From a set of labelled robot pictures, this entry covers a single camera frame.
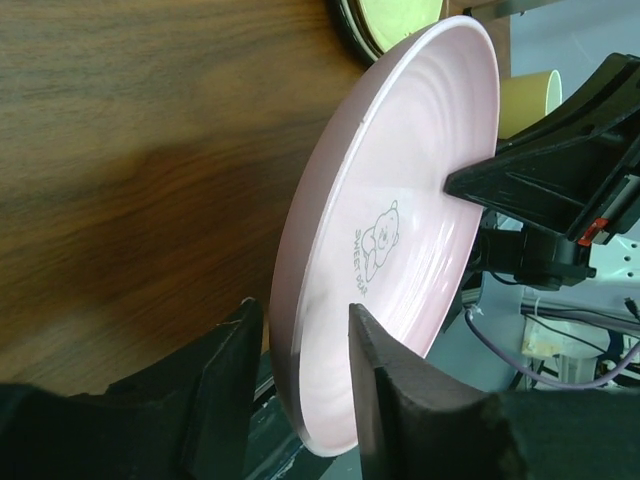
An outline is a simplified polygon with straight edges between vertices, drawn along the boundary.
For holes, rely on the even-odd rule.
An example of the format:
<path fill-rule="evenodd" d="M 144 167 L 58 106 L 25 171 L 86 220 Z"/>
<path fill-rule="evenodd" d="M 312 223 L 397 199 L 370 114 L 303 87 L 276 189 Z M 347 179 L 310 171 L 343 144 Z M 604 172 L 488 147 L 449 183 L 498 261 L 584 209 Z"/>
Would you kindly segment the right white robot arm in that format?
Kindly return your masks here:
<path fill-rule="evenodd" d="M 606 379 L 639 360 L 639 60 L 609 55 L 445 190 L 482 206 L 428 353 L 482 391 Z"/>

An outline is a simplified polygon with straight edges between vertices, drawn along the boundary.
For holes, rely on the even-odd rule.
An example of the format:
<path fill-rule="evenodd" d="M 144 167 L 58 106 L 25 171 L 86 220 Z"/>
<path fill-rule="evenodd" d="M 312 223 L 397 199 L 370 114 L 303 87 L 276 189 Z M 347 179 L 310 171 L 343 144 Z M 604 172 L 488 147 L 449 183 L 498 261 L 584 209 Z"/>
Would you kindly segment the small cream floral plate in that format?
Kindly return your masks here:
<path fill-rule="evenodd" d="M 343 46 L 365 67 L 449 14 L 443 0 L 331 0 L 325 6 Z"/>

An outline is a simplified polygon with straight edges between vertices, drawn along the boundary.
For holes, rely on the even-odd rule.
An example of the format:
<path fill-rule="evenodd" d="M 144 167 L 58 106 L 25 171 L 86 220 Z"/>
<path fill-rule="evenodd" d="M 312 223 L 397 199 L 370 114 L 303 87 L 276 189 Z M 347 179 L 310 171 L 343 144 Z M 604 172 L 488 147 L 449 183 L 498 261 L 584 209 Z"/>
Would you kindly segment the pink plastic plate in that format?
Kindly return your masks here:
<path fill-rule="evenodd" d="M 454 16 L 384 54 L 321 134 L 287 215 L 269 302 L 276 388 L 314 454 L 357 443 L 351 305 L 419 355 L 433 344 L 482 215 L 444 184 L 494 155 L 498 112 L 491 39 Z"/>

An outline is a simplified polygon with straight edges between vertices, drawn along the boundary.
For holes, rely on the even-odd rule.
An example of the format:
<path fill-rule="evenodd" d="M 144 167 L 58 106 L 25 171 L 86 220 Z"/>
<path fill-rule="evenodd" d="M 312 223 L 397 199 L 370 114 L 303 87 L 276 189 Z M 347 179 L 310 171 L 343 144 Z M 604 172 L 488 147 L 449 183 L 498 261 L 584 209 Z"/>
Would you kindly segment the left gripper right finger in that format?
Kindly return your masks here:
<path fill-rule="evenodd" d="M 636 479 L 639 393 L 484 393 L 349 307 L 349 353 L 366 479 Z"/>

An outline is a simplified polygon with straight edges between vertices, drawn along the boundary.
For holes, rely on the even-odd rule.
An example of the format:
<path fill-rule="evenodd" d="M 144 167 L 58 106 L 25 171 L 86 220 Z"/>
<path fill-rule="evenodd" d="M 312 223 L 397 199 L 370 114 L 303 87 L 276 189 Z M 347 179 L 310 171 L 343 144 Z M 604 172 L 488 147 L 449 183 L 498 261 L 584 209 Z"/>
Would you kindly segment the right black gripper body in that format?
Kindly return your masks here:
<path fill-rule="evenodd" d="M 487 273 L 504 285 L 559 290 L 586 282 L 637 287 L 639 242 L 616 235 L 608 243 L 582 246 L 564 237 L 522 226 L 486 210 L 464 272 L 464 281 Z"/>

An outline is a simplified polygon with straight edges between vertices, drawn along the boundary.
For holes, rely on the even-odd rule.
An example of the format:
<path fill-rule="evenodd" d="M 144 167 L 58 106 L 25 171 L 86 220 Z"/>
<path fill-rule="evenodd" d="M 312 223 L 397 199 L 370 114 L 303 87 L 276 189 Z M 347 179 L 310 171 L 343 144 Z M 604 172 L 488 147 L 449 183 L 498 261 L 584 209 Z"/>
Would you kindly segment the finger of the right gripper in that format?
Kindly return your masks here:
<path fill-rule="evenodd" d="M 639 110 L 639 57 L 612 53 L 562 105 L 522 132 L 498 139 L 497 149 L 508 150 L 583 121 L 606 102 L 614 115 Z"/>
<path fill-rule="evenodd" d="M 639 220 L 639 117 L 593 119 L 502 144 L 450 174 L 447 194 L 569 240 L 607 240 Z"/>

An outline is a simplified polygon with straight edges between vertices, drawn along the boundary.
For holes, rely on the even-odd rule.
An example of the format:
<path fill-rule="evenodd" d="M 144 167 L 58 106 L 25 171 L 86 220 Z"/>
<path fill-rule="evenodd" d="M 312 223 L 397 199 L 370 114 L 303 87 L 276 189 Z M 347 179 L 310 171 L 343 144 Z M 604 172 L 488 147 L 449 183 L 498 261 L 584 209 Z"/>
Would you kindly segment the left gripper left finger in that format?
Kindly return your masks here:
<path fill-rule="evenodd" d="M 262 307 L 246 299 L 100 395 L 2 384 L 2 478 L 241 478 L 262 336 Z"/>

